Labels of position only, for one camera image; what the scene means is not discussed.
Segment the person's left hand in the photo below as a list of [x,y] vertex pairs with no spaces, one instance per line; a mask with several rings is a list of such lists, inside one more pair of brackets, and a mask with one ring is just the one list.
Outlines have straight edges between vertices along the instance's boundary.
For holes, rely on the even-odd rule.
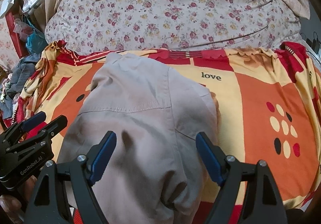
[[[27,202],[31,198],[36,182],[37,179],[34,176],[31,176],[20,188],[20,194],[22,194],[22,197]],[[1,207],[12,223],[23,223],[23,220],[19,216],[21,206],[21,202],[16,197],[1,195]]]

